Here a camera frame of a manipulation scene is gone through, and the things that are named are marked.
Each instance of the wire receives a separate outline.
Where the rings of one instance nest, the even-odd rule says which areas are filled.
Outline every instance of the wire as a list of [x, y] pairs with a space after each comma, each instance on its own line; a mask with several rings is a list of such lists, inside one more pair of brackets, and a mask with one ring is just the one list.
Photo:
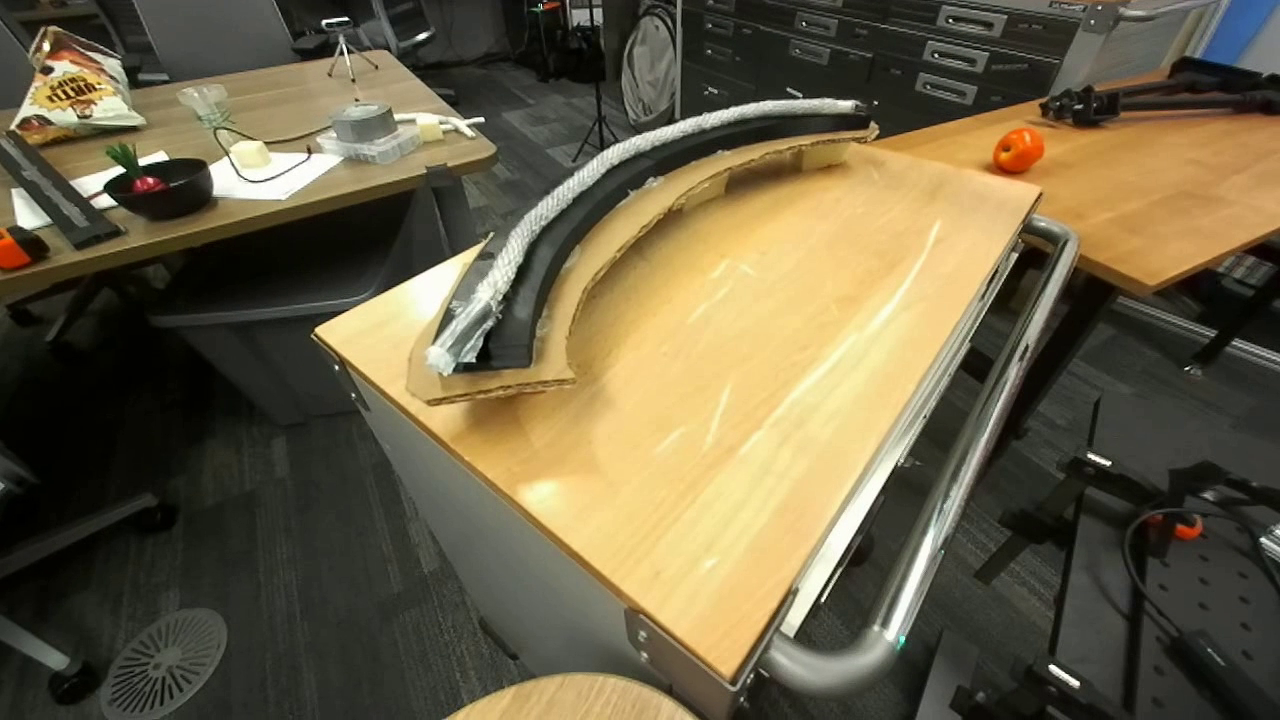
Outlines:
[[1144, 613], [1155, 620], [1155, 628], [1164, 635], [1184, 635], [1181, 625], [1169, 616], [1169, 609], [1155, 599], [1155, 592], [1139, 581], [1135, 559], [1133, 559], [1135, 527], [1144, 527], [1148, 521], [1164, 521], [1169, 511], [1184, 511], [1184, 509], [1148, 509], [1148, 511], [1139, 511], [1118, 535], [1118, 559], [1124, 559], [1126, 582], [1144, 599]]
[[306, 152], [305, 152], [295, 163], [289, 163], [289, 168], [279, 168], [279, 173], [271, 173], [271, 175], [243, 175], [243, 168], [237, 163], [230, 147], [216, 134], [216, 129], [213, 129], [213, 139], [216, 139], [216, 147], [222, 147], [230, 173], [237, 173], [243, 182], [271, 182], [271, 178], [305, 168], [305, 163], [314, 154], [314, 147], [306, 143]]
[[290, 131], [290, 134], [251, 134], [251, 139], [265, 139], [265, 143], [295, 143], [295, 139], [312, 139], [312, 134], [320, 134], [320, 131], [329, 131], [333, 123], [320, 123], [320, 129], [305, 129], [305, 131]]

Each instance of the stool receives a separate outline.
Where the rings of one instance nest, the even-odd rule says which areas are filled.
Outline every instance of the stool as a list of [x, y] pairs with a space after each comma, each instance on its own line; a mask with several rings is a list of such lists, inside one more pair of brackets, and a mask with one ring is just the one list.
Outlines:
[[597, 672], [539, 674], [503, 692], [481, 695], [452, 720], [692, 720], [670, 695]]

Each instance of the metal cabinet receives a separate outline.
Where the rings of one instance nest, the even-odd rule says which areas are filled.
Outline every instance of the metal cabinet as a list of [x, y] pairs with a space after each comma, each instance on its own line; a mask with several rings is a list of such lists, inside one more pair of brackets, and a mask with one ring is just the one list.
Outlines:
[[1199, 14], [1199, 5], [1099, 14], [1049, 0], [678, 0], [678, 117], [762, 94], [858, 94], [885, 131], [906, 131], [1155, 71]]

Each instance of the wooden board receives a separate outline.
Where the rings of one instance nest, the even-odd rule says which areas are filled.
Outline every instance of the wooden board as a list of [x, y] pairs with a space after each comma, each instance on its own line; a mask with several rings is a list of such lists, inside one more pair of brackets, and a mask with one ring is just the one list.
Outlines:
[[624, 674], [539, 674], [493, 692], [452, 720], [692, 720], [670, 695]]
[[837, 173], [732, 193], [601, 280], [570, 332], [581, 376], [544, 394], [429, 408], [409, 390], [405, 351], [462, 259], [329, 318], [320, 342], [734, 678], [1037, 197], [858, 143]]
[[1045, 216], [1080, 233], [1080, 269], [1148, 295], [1280, 226], [1280, 120], [1259, 113], [1133, 113], [1103, 129], [1045, 123], [1037, 103], [890, 134], [885, 147], [985, 168], [1000, 131], [1032, 123]]
[[[417, 78], [397, 54], [386, 51], [367, 51], [367, 54], [381, 62], [377, 71], [361, 76], [361, 88], [367, 99], [381, 99], [397, 113], [447, 113], [447, 103], [424, 78]], [[44, 147], [44, 154], [62, 175], [107, 168], [105, 143], [111, 139], [133, 139], [140, 154], [166, 152], [166, 154], [216, 161], [220, 154], [216, 139], [176, 99], [176, 90], [193, 83], [222, 83], [230, 120], [243, 131], [295, 134], [306, 129], [323, 129], [350, 99], [347, 83], [329, 76], [329, 62], [333, 61], [277, 62], [258, 71], [140, 88], [133, 99], [149, 117], [149, 129], [51, 143]], [[470, 173], [470, 168], [482, 168], [493, 152], [495, 147], [482, 134], [447, 134], [440, 143], [417, 147], [397, 163], [335, 163], [290, 200], [216, 200], [206, 213], [180, 216], [180, 219], [140, 219], [114, 206], [107, 216], [124, 226], [124, 234], [83, 253], [67, 248], [51, 226], [44, 226], [40, 234], [49, 238], [49, 259], [24, 271], [0, 274], [0, 304], [37, 295], [51, 284], [79, 280], [92, 271], [160, 259], [197, 244], [230, 238], [243, 233], [413, 193], [429, 168]], [[13, 219], [4, 173], [0, 173], [0, 219]]]

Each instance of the desk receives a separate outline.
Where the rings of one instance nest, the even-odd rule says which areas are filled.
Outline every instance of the desk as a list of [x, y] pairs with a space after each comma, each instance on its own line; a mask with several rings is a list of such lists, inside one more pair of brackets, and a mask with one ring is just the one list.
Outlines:
[[1049, 154], [1023, 175], [1045, 213], [1080, 233], [1084, 284], [1041, 351], [1014, 420], [1053, 387], [1115, 292], [1155, 295], [1280, 226], [1280, 131], [1259, 113], [1133, 113], [1103, 129], [1041, 123], [1014, 103], [885, 147], [985, 168], [993, 143], [1037, 123]]
[[443, 408], [409, 390], [409, 347], [462, 259], [320, 324], [487, 628], [530, 672], [670, 685], [699, 715], [723, 715], [814, 604], [1041, 197], [851, 143], [830, 173], [651, 224], [732, 154], [588, 233], [581, 253], [651, 226], [581, 306], [570, 387]]
[[[361, 76], [361, 88], [367, 99], [391, 103], [397, 113], [452, 113], [424, 78], [417, 78], [397, 54], [367, 51], [381, 71]], [[226, 103], [238, 129], [255, 134], [290, 134], [305, 129], [329, 123], [347, 103], [347, 83], [329, 78], [329, 61], [312, 62], [279, 62], [258, 71], [237, 71], [237, 76], [206, 76], [193, 83], [222, 83]], [[197, 117], [176, 99], [176, 90], [188, 83], [160, 83], [140, 88], [133, 99], [149, 117], [149, 129], [124, 139], [140, 143], [144, 152], [166, 152], [166, 154], [203, 154], [216, 161], [220, 147], [213, 134], [197, 123]], [[51, 143], [44, 154], [62, 175], [83, 175], [95, 168], [107, 168], [105, 143], [121, 134], [86, 134], [73, 143]], [[417, 147], [409, 161], [397, 163], [339, 163], [323, 173], [314, 182], [295, 193], [279, 202], [251, 202], [251, 200], [216, 200], [206, 213], [183, 216], [183, 219], [140, 219], [129, 213], [111, 213], [111, 219], [124, 226], [124, 234], [105, 238], [95, 248], [67, 248], [51, 226], [49, 259], [13, 274], [0, 274], [0, 304], [17, 304], [24, 295], [37, 295], [44, 287], [83, 280], [95, 271], [149, 265], [183, 248], [237, 238], [243, 233], [355, 206], [367, 200], [413, 193], [417, 178], [429, 168], [447, 173], [470, 173], [493, 161], [493, 143], [482, 134], [447, 134], [440, 143]], [[7, 175], [0, 175], [0, 216], [13, 216]]]

